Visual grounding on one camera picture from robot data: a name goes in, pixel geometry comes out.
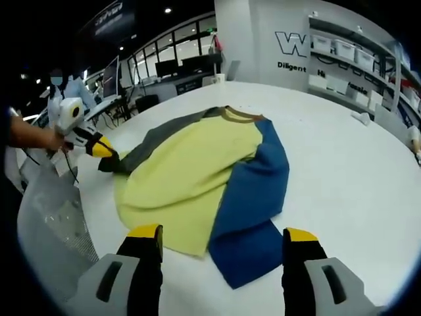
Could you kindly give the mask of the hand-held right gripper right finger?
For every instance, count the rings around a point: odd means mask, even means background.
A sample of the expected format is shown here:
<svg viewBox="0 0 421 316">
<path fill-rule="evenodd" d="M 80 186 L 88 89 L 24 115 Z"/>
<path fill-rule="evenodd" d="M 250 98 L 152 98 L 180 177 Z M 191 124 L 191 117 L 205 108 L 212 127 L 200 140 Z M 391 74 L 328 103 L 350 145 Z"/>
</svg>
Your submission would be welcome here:
<svg viewBox="0 0 421 316">
<path fill-rule="evenodd" d="M 286 315 L 380 315 L 364 293 L 363 281 L 336 257 L 328 257 L 318 238 L 285 228 L 282 287 Z"/>
</svg>

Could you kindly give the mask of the person's left hand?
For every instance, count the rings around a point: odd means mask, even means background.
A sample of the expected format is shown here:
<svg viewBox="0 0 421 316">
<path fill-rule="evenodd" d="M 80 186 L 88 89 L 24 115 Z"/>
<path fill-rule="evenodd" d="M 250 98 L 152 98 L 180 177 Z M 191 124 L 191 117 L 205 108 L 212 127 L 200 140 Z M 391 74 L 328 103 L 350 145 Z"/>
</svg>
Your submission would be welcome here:
<svg viewBox="0 0 421 316">
<path fill-rule="evenodd" d="M 62 135 L 53 132 L 49 140 L 48 148 L 51 151 L 63 151 L 66 153 L 68 151 L 72 151 L 74 149 L 74 145 L 66 142 Z"/>
</svg>

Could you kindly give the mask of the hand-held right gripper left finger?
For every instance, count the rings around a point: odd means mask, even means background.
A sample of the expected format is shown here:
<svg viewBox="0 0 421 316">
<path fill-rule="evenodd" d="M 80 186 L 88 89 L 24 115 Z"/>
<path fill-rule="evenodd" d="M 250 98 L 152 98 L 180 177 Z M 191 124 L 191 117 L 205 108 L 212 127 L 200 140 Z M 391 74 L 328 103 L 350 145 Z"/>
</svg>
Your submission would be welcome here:
<svg viewBox="0 0 421 316">
<path fill-rule="evenodd" d="M 158 315 L 162 257 L 162 225 L 131 230 L 116 254 L 105 255 L 79 278 L 74 314 Z"/>
</svg>

